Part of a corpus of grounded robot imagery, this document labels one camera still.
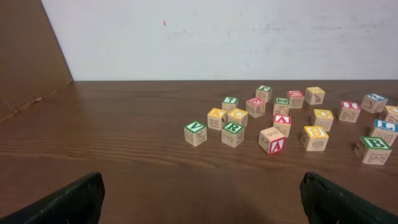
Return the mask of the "green R wooden block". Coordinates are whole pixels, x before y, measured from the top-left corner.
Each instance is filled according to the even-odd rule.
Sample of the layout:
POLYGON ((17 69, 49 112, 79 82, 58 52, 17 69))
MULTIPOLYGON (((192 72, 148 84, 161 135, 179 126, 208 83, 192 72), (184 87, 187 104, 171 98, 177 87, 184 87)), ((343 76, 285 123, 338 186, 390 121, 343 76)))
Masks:
POLYGON ((244 140, 245 127, 235 122, 228 122, 221 130, 221 142, 231 146, 237 147, 244 140))

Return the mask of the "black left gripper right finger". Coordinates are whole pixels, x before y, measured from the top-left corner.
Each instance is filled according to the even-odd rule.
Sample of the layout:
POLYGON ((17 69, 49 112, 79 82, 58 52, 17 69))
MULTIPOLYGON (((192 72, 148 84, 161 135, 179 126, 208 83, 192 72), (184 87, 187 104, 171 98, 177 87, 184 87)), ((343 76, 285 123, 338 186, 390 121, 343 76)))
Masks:
POLYGON ((397 223, 396 215, 314 172, 305 173, 300 194, 309 223, 397 223))

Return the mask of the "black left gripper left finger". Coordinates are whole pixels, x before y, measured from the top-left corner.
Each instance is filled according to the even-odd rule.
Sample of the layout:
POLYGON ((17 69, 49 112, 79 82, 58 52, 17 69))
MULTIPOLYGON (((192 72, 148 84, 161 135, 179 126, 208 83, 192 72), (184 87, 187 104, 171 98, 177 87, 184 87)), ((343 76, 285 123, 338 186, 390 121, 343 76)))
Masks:
POLYGON ((1 223, 97 224, 105 196, 102 175, 92 172, 1 218, 1 223))

